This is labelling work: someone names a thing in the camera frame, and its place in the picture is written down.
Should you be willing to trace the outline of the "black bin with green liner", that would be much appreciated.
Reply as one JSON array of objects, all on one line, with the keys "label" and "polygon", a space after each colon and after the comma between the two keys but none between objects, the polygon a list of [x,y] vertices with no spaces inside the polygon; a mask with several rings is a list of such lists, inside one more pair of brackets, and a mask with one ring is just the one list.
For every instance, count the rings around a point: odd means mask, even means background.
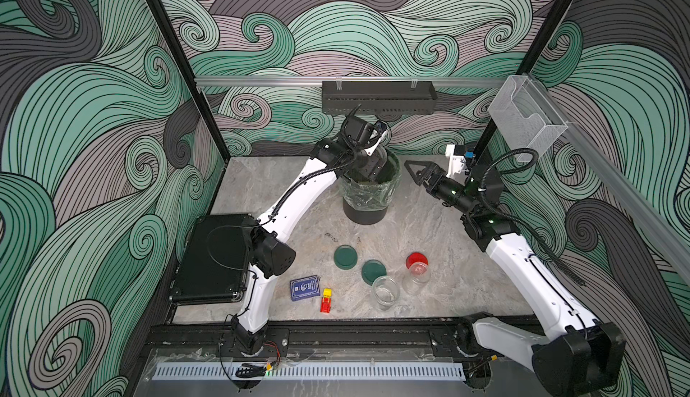
[{"label": "black bin with green liner", "polygon": [[401,163],[396,154],[387,152],[386,164],[374,181],[369,181],[355,170],[339,180],[343,211],[350,221],[359,225],[372,225],[386,216],[388,206],[401,179]]}]

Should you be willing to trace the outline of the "red jar lid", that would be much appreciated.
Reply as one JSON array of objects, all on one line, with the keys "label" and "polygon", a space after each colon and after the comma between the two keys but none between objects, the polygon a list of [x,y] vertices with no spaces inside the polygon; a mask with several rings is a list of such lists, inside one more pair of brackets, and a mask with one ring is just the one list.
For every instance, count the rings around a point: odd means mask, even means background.
[{"label": "red jar lid", "polygon": [[405,265],[411,273],[423,273],[429,267],[427,257],[420,252],[413,252],[407,258]]}]

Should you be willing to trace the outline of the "green jar lid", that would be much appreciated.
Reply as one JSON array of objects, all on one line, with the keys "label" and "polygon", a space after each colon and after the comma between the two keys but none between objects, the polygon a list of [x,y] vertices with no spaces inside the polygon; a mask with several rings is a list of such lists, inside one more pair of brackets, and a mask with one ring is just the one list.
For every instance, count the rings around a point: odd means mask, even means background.
[{"label": "green jar lid", "polygon": [[347,244],[339,246],[335,250],[333,258],[335,266],[342,270],[353,269],[359,261],[357,251]]},{"label": "green jar lid", "polygon": [[378,278],[387,275],[386,266],[379,260],[368,260],[363,264],[360,274],[364,282],[371,286]]}]

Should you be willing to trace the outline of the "red-lidded oatmeal jar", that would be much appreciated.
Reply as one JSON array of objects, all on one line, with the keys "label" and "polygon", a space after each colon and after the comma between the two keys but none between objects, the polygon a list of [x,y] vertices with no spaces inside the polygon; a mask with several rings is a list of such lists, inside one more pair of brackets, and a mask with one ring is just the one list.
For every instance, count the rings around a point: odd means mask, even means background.
[{"label": "red-lidded oatmeal jar", "polygon": [[411,296],[419,294],[431,280],[431,270],[425,262],[414,262],[407,270],[402,282],[404,291]]}]

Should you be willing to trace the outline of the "glass oatmeal jar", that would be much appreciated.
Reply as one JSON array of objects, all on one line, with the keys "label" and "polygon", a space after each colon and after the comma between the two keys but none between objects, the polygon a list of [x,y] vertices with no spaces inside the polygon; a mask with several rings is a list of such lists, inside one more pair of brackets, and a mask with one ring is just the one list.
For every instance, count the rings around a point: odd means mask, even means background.
[{"label": "glass oatmeal jar", "polygon": [[372,283],[373,300],[378,310],[390,310],[400,298],[400,287],[390,276],[381,276]]}]

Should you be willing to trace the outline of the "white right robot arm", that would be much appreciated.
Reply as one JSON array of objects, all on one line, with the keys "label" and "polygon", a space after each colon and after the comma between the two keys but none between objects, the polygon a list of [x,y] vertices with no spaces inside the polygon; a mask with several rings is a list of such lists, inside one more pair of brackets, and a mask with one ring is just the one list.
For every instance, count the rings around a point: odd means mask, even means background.
[{"label": "white right robot arm", "polygon": [[539,260],[521,233],[526,225],[499,209],[504,185],[496,165],[474,168],[465,182],[432,161],[406,161],[404,167],[431,197],[461,212],[468,236],[510,278],[542,328],[536,334],[495,316],[475,317],[465,346],[517,362],[553,396],[581,396],[616,385],[623,332],[584,307]]}]

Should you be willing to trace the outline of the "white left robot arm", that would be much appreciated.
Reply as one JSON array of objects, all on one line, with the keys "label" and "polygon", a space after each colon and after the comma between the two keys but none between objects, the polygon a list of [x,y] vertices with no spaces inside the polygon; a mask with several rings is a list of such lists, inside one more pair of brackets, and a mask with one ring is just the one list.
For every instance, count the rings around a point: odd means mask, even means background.
[{"label": "white left robot arm", "polygon": [[298,177],[259,218],[244,220],[240,227],[249,254],[246,295],[230,321],[235,339],[246,354],[262,347],[278,277],[293,264],[296,252],[288,240],[314,201],[351,170],[368,181],[383,170],[387,152],[383,145],[390,127],[350,114],[333,138],[319,141]]}]

